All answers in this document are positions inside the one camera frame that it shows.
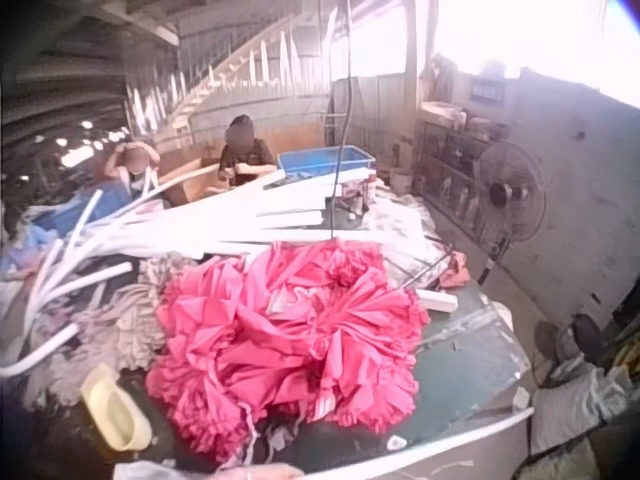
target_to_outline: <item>plastic crate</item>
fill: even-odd
[[[65,236],[74,229],[87,203],[91,200],[93,192],[97,189],[102,190],[102,197],[89,215],[87,223],[106,217],[131,203],[131,195],[122,183],[104,182],[95,189],[76,194],[67,202],[69,205],[67,208],[62,206],[58,210],[46,212],[34,219],[33,223],[47,231],[56,230],[61,237]]]
[[[317,177],[328,175],[336,171],[339,149],[340,147],[323,147],[281,153],[278,155],[278,165],[287,176]],[[375,170],[375,162],[376,159],[364,150],[353,145],[345,145],[340,171],[363,167]]]

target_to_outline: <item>woman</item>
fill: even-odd
[[[146,143],[123,143],[107,160],[104,173],[119,179],[135,199],[158,186],[159,164],[160,155]]]
[[[253,122],[248,115],[233,119],[225,133],[225,141],[218,178],[229,180],[230,186],[240,186],[277,169],[267,144],[261,138],[255,138]]]

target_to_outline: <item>person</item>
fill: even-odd
[[[238,187],[277,169],[269,147],[255,137],[253,122],[248,115],[233,119],[225,133],[226,145],[220,155],[218,179]]]
[[[104,166],[107,177],[119,179],[132,198],[158,186],[160,155],[144,142],[118,145]]]

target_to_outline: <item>ceiling light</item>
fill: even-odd
[[[85,145],[84,147],[80,147],[76,150],[69,150],[69,153],[63,155],[60,161],[65,167],[71,168],[91,157],[93,157],[93,148]]]

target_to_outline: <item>standing fan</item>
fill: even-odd
[[[538,232],[547,198],[540,168],[513,143],[499,142],[487,148],[476,163],[475,178],[484,232],[492,243],[478,279],[482,285],[512,242],[524,242]]]

